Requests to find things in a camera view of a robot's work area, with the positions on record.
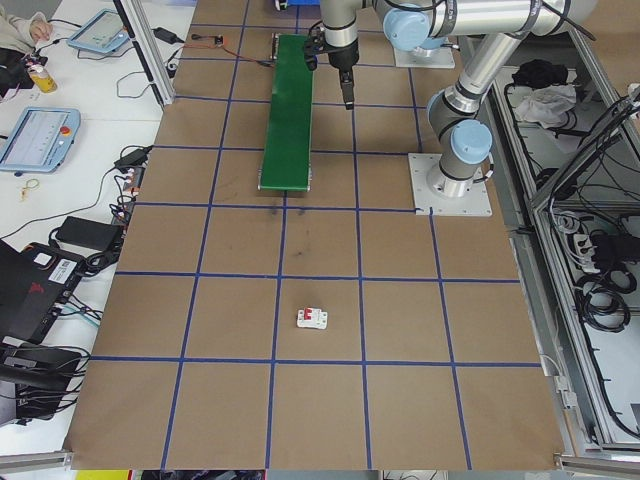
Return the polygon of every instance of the screen display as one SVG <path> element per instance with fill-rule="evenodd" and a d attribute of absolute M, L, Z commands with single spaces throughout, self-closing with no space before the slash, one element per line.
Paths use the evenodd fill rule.
<path fill-rule="evenodd" d="M 58 139 L 67 112 L 30 111 L 4 157 L 5 165 L 43 165 Z"/>
<path fill-rule="evenodd" d="M 115 12 L 104 12 L 92 23 L 84 27 L 80 35 L 73 38 L 75 42 L 84 43 L 97 48 L 107 48 L 122 32 L 122 20 Z"/>

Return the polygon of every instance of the yellow can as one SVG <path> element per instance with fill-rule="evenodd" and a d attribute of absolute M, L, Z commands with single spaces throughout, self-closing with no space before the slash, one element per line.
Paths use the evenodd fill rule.
<path fill-rule="evenodd" d="M 29 77 L 33 80 L 42 93 L 55 92 L 58 85 L 53 80 L 49 72 L 42 65 L 33 65 L 29 67 Z"/>

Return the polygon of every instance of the blue object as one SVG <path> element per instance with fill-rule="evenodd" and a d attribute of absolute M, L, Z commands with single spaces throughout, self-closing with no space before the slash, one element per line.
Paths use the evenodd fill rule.
<path fill-rule="evenodd" d="M 122 20 L 115 10 L 98 12 L 67 40 L 70 47 L 106 55 L 129 41 Z"/>
<path fill-rule="evenodd" d="M 464 120 L 456 125 L 451 134 L 453 153 L 468 165 L 482 163 L 493 144 L 491 131 L 477 120 Z"/>
<path fill-rule="evenodd" d="M 54 171 L 64 161 L 79 127 L 78 110 L 25 108 L 0 148 L 0 171 Z"/>
<path fill-rule="evenodd" d="M 417 7 L 411 3 L 403 3 L 403 7 Z M 422 45 L 429 37 L 429 18 L 422 12 L 407 12 L 391 9 L 382 22 L 384 34 L 394 48 L 410 52 Z"/>
<path fill-rule="evenodd" d="M 421 48 L 425 50 L 436 50 L 444 44 L 444 38 L 427 38 L 422 45 Z"/>
<path fill-rule="evenodd" d="M 431 115 L 431 107 L 433 107 L 433 104 L 436 103 L 436 100 L 438 100 L 438 97 L 440 95 L 442 95 L 442 92 L 444 92 L 444 89 L 440 90 L 438 93 L 436 93 L 433 97 L 431 97 L 429 99 L 429 101 L 427 102 L 427 119 L 429 118 L 429 115 Z"/>

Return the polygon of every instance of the brown cardboard surface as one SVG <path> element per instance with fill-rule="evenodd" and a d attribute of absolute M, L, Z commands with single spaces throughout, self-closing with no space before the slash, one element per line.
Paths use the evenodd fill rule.
<path fill-rule="evenodd" d="M 264 464 L 269 367 L 185 365 L 167 469 Z"/>
<path fill-rule="evenodd" d="M 358 155 L 360 206 L 412 210 L 409 170 L 405 155 Z"/>
<path fill-rule="evenodd" d="M 165 107 L 155 144 L 219 147 L 226 110 L 226 102 L 178 98 Z"/>
<path fill-rule="evenodd" d="M 466 468 L 450 368 L 370 367 L 367 382 L 375 468 Z"/>
<path fill-rule="evenodd" d="M 193 24 L 242 25 L 246 5 L 238 0 L 200 0 L 193 13 Z"/>
<path fill-rule="evenodd" d="M 93 354 L 179 356 L 193 281 L 191 277 L 116 277 L 109 292 L 115 300 L 107 303 Z"/>
<path fill-rule="evenodd" d="M 221 205 L 282 205 L 282 194 L 257 190 L 262 152 L 227 150 L 220 168 L 213 201 Z"/>
<path fill-rule="evenodd" d="M 138 200 L 209 203 L 218 150 L 157 148 L 149 160 Z"/>
<path fill-rule="evenodd" d="M 630 83 L 638 83 L 637 52 L 640 43 L 640 10 L 636 0 L 599 2 L 584 22 L 597 38 L 591 48 L 603 65 L 611 84 L 621 96 Z"/>
<path fill-rule="evenodd" d="M 201 278 L 187 354 L 195 358 L 270 358 L 275 280 Z"/>
<path fill-rule="evenodd" d="M 449 360 L 436 283 L 365 282 L 364 310 L 368 359 Z"/>
<path fill-rule="evenodd" d="M 266 103 L 233 103 L 224 138 L 229 148 L 264 148 L 269 120 Z"/>
<path fill-rule="evenodd" d="M 318 12 L 201 0 L 190 33 L 265 59 L 272 33 Z M 306 194 L 257 190 L 272 69 L 183 55 L 69 433 L 75 468 L 552 468 L 493 191 L 492 218 L 413 212 L 407 153 L 439 151 L 423 107 L 459 68 L 392 68 L 373 11 L 358 24 L 355 112 L 335 70 L 316 73 Z M 307 306 L 326 330 L 296 326 Z"/>
<path fill-rule="evenodd" d="M 157 468 L 176 371 L 165 362 L 92 361 L 65 440 L 73 468 Z"/>
<path fill-rule="evenodd" d="M 354 170 L 353 155 L 311 153 L 311 191 L 288 193 L 287 204 L 354 208 Z"/>
<path fill-rule="evenodd" d="M 315 105 L 311 125 L 312 150 L 353 150 L 352 113 L 344 107 Z"/>
<path fill-rule="evenodd" d="M 356 113 L 359 152 L 417 152 L 416 113 L 413 108 L 360 107 Z M 389 129 L 387 125 L 402 125 Z"/>
<path fill-rule="evenodd" d="M 280 365 L 275 377 L 272 468 L 366 469 L 362 368 Z"/>
<path fill-rule="evenodd" d="M 229 85 L 233 77 L 233 62 L 211 62 L 208 60 L 184 62 L 173 86 L 177 95 L 191 97 L 224 98 L 229 96 Z M 215 78 L 215 82 L 203 82 L 202 78 Z"/>
<path fill-rule="evenodd" d="M 329 313 L 324 331 L 298 328 L 296 315 L 307 306 Z M 277 357 L 303 360 L 360 360 L 358 282 L 285 280 L 280 294 Z"/>
<path fill-rule="evenodd" d="M 413 213 L 360 215 L 362 270 L 369 277 L 435 278 L 429 219 Z"/>
<path fill-rule="evenodd" d="M 206 208 L 136 206 L 118 268 L 193 272 L 198 264 L 206 214 Z M 175 235 L 167 235 L 168 228 Z"/>
<path fill-rule="evenodd" d="M 287 217 L 283 271 L 288 275 L 357 275 L 356 241 L 352 212 L 293 211 Z"/>
<path fill-rule="evenodd" d="M 282 213 L 277 209 L 215 209 L 202 271 L 276 274 L 281 231 Z"/>
<path fill-rule="evenodd" d="M 529 312 L 519 284 L 447 284 L 455 356 L 466 362 L 536 362 Z"/>
<path fill-rule="evenodd" d="M 271 100 L 273 69 L 260 67 L 255 63 L 238 64 L 236 81 L 233 86 L 234 100 Z"/>
<path fill-rule="evenodd" d="M 463 368 L 458 378 L 474 468 L 554 468 L 563 446 L 540 369 Z"/>

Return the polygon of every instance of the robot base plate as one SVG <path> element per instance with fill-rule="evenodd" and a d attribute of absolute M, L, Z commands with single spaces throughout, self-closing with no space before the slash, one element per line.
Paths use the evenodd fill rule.
<path fill-rule="evenodd" d="M 430 56 L 423 57 L 415 55 L 412 52 L 403 52 L 402 50 L 393 49 L 396 59 L 396 67 L 403 68 L 446 68 L 452 69 L 456 67 L 453 59 L 453 53 L 450 48 L 438 48 Z"/>
<path fill-rule="evenodd" d="M 417 215 L 433 215 L 448 217 L 490 217 L 491 204 L 487 187 L 484 183 L 475 183 L 471 190 L 462 198 L 444 198 L 434 193 L 427 185 L 427 173 L 431 167 L 440 161 L 439 154 L 409 154 L 409 168 L 411 169 L 411 186 L 413 188 L 413 203 Z M 476 178 L 482 177 L 478 169 Z"/>

